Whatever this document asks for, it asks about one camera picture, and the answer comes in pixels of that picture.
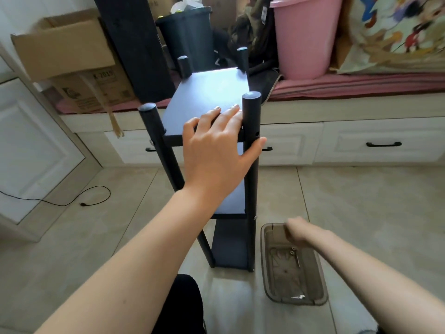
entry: black trash bin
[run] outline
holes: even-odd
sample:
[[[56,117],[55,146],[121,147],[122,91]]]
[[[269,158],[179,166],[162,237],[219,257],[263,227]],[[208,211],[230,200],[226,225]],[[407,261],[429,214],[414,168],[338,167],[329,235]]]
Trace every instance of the black trash bin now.
[[[192,72],[215,69],[211,12],[210,7],[202,7],[161,17],[156,21],[177,70],[177,59],[182,55],[189,58]]]

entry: hand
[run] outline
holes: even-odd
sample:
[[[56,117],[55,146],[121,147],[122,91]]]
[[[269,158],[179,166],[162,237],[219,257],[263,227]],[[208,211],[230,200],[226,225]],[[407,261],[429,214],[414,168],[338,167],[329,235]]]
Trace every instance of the hand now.
[[[291,243],[297,245],[297,247],[310,247],[307,242],[307,232],[311,227],[316,227],[310,224],[302,217],[290,218],[285,224],[284,231],[286,238]]]
[[[184,188],[196,192],[206,203],[214,204],[215,209],[239,185],[266,143],[266,138],[261,137],[239,156],[237,142],[242,111],[236,105],[220,112],[221,108],[217,107],[200,119],[192,118],[184,125],[182,133],[186,168]]]

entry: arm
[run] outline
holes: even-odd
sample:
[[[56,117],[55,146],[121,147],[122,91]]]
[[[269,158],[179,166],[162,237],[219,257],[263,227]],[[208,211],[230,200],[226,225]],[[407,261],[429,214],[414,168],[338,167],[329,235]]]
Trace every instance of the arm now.
[[[301,217],[286,226],[298,245],[331,264],[387,333],[444,332],[444,303],[414,281]]]
[[[266,141],[260,138],[243,156],[238,156],[242,122],[238,111],[239,106],[235,106],[219,115],[217,108],[184,125],[184,188],[36,333],[152,331],[193,241],[241,182]]]

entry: white wall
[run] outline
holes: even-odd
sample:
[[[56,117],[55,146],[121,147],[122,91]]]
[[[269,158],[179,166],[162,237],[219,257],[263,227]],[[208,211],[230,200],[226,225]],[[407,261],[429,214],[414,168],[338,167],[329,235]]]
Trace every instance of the white wall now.
[[[61,15],[95,6],[94,0],[0,0],[0,43],[22,67],[11,42],[11,34],[28,32],[42,17]]]

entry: pink bucket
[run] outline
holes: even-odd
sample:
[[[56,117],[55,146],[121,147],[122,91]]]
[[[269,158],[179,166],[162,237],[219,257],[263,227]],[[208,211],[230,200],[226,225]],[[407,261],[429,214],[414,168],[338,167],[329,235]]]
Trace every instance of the pink bucket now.
[[[331,60],[342,0],[273,1],[280,72],[288,80],[317,78]]]

